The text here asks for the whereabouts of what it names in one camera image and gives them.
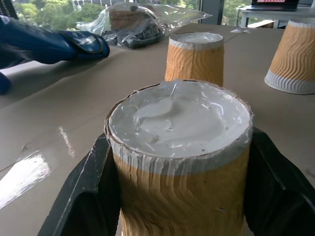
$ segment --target plastic wrap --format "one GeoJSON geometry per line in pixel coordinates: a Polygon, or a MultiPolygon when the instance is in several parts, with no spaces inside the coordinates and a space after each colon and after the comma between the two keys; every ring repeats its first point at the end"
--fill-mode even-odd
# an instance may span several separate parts
{"type": "Polygon", "coordinates": [[[249,107],[232,92],[207,82],[175,80],[120,102],[108,119],[107,132],[115,140],[114,149],[115,143],[123,143],[139,154],[135,161],[157,157],[160,168],[165,161],[180,163],[182,158],[203,156],[202,165],[182,162],[191,173],[237,158],[250,143],[251,127],[249,107]]]}
{"type": "Polygon", "coordinates": [[[169,43],[186,50],[214,49],[223,45],[220,34],[209,32],[179,33],[170,36],[169,43]]]}
{"type": "Polygon", "coordinates": [[[90,23],[77,28],[103,36],[111,45],[135,49],[154,44],[193,21],[211,15],[181,7],[122,2],[103,10],[90,23]]]}

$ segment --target paper cup with white filling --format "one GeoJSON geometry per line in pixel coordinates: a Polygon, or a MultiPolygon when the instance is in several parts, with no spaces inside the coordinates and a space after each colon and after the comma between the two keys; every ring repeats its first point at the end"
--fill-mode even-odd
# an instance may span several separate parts
{"type": "Polygon", "coordinates": [[[289,21],[265,82],[285,92],[315,92],[315,18],[289,21]]]}
{"type": "Polygon", "coordinates": [[[223,86],[223,37],[209,32],[170,36],[165,81],[203,80],[223,86]]]}
{"type": "Polygon", "coordinates": [[[105,134],[124,236],[241,236],[252,114],[204,81],[161,83],[117,103],[105,134]]]}

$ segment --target paper cup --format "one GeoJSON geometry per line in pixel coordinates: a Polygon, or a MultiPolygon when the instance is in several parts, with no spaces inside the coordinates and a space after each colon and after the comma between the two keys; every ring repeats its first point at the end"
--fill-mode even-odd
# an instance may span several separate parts
{"type": "Polygon", "coordinates": [[[203,80],[223,86],[224,47],[219,34],[179,33],[170,36],[165,81],[203,80]]]}
{"type": "MultiPolygon", "coordinates": [[[[193,102],[186,98],[183,98],[183,101],[193,102]]],[[[164,133],[162,129],[155,128],[153,127],[153,130],[157,133],[164,133]]],[[[187,140],[186,135],[190,130],[182,131],[179,140],[187,140]]],[[[105,134],[112,146],[119,173],[124,236],[242,236],[252,115],[248,105],[239,97],[202,81],[168,82],[143,88],[113,107],[105,120],[105,134]],[[212,128],[205,125],[207,122],[211,123],[208,119],[191,120],[189,117],[186,122],[191,122],[191,125],[185,125],[183,116],[191,114],[191,110],[187,113],[181,111],[178,116],[172,118],[172,114],[181,107],[180,103],[176,103],[175,97],[183,94],[193,96],[193,87],[203,88],[201,95],[204,103],[200,104],[201,114],[222,114],[224,110],[223,120],[227,120],[223,132],[228,135],[224,139],[217,139],[223,142],[216,143],[218,148],[205,145],[203,149],[190,149],[193,145],[198,147],[198,140],[208,141],[200,138],[209,135],[208,130],[216,132],[217,125],[212,128]],[[159,121],[164,123],[165,117],[169,116],[173,132],[177,132],[179,127],[200,130],[200,136],[191,135],[194,138],[187,146],[182,142],[184,151],[179,145],[175,146],[176,140],[170,138],[170,129],[165,131],[166,137],[170,139],[162,146],[159,144],[162,136],[154,142],[148,141],[150,137],[143,139],[143,142],[151,145],[147,150],[138,146],[141,144],[141,141],[137,140],[140,137],[138,128],[138,133],[130,136],[126,133],[128,131],[124,130],[129,125],[133,127],[133,122],[137,123],[138,120],[137,112],[135,119],[126,115],[126,112],[133,110],[130,104],[136,101],[134,105],[138,111],[143,112],[143,104],[148,103],[147,99],[154,101],[157,94],[157,97],[161,95],[166,97],[165,99],[174,99],[172,108],[168,110],[165,109],[167,106],[160,106],[165,102],[161,100],[156,104],[160,106],[158,112],[163,114],[147,113],[147,118],[139,119],[140,124],[146,124],[146,121],[152,121],[154,124],[159,124],[159,121]],[[211,101],[207,101],[207,96],[210,96],[211,101]],[[165,152],[163,155],[150,151],[151,148],[158,150],[160,147],[165,147],[161,149],[165,152]],[[170,157],[166,153],[168,150],[172,151],[172,148],[177,154],[170,157]],[[190,155],[191,152],[203,154],[190,155]]]]}
{"type": "Polygon", "coordinates": [[[265,83],[295,94],[315,92],[315,19],[289,21],[265,83]]]}

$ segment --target window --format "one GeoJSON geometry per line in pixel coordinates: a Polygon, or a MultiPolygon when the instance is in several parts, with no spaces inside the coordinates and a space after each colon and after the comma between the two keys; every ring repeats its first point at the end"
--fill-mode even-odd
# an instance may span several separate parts
{"type": "Polygon", "coordinates": [[[20,20],[48,30],[74,30],[77,22],[91,22],[118,2],[169,4],[199,9],[199,0],[12,0],[20,20]]]}
{"type": "MultiPolygon", "coordinates": [[[[242,13],[238,12],[238,8],[242,6],[251,5],[252,0],[225,0],[223,9],[222,24],[228,26],[238,26],[242,19],[242,13]]],[[[260,19],[250,18],[249,24],[261,21],[260,19]]]]}

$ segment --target beige table surface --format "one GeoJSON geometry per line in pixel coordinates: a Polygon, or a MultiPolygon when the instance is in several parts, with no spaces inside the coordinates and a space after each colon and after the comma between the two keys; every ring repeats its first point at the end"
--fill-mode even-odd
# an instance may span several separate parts
{"type": "MultiPolygon", "coordinates": [[[[224,86],[249,102],[255,126],[315,186],[315,96],[280,92],[264,83],[283,30],[234,34],[232,29],[193,24],[182,31],[225,37],[224,86]]],[[[99,62],[31,62],[2,70],[14,87],[0,97],[0,235],[38,233],[68,174],[102,133],[109,109],[134,90],[163,80],[167,44],[111,48],[110,57],[99,62]],[[39,157],[49,174],[41,182],[24,174],[30,155],[39,157]]],[[[252,234],[246,229],[245,235],[252,234]]]]}

